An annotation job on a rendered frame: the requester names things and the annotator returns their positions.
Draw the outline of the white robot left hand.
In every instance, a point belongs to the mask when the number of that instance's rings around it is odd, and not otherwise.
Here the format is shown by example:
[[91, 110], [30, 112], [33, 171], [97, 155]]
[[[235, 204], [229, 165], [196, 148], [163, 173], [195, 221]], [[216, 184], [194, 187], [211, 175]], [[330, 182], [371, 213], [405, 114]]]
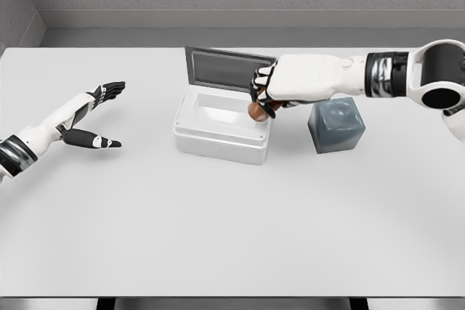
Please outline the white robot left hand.
[[90, 131], [76, 129], [75, 125], [103, 102], [115, 99], [126, 87], [124, 81], [99, 85], [94, 91], [77, 95], [55, 110], [45, 123], [57, 129], [64, 143], [88, 149], [119, 148], [121, 143]]

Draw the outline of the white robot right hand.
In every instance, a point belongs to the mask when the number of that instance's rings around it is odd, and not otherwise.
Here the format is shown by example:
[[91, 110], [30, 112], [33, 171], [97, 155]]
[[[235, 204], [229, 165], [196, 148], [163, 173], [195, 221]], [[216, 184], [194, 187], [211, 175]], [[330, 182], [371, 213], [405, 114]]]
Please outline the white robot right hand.
[[250, 85], [252, 102], [275, 118], [281, 107], [330, 99], [343, 70], [343, 59], [332, 55], [284, 54], [255, 72]]

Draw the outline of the small brown round object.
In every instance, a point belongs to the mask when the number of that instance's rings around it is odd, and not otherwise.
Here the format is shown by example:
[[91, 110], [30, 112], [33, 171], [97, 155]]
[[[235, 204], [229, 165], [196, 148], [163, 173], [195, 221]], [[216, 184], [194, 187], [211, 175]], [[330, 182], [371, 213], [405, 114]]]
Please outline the small brown round object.
[[257, 102], [251, 102], [248, 105], [248, 115], [256, 122], [265, 122], [269, 115], [263, 111]]

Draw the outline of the grey-blue cube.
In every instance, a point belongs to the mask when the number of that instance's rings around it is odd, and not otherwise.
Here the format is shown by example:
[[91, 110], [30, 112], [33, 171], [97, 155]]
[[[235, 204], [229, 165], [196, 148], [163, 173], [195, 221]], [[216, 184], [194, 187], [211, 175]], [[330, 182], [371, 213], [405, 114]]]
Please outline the grey-blue cube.
[[307, 125], [318, 154], [353, 150], [365, 131], [351, 97], [315, 103]]

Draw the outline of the grey box lid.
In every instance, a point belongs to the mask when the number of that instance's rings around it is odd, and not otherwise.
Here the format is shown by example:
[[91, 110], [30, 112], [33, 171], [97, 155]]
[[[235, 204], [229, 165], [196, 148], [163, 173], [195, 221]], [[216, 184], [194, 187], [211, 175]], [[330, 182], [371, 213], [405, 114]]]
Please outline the grey box lid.
[[185, 59], [190, 85], [249, 93], [255, 72], [277, 58], [186, 46]]

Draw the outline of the white open storage box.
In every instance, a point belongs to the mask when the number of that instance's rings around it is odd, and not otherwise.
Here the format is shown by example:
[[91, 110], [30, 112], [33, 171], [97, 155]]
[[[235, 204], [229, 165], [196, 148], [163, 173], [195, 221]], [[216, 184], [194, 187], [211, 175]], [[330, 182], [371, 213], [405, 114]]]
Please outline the white open storage box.
[[272, 121], [253, 120], [244, 92], [189, 85], [174, 118], [177, 149], [251, 165], [264, 163]]

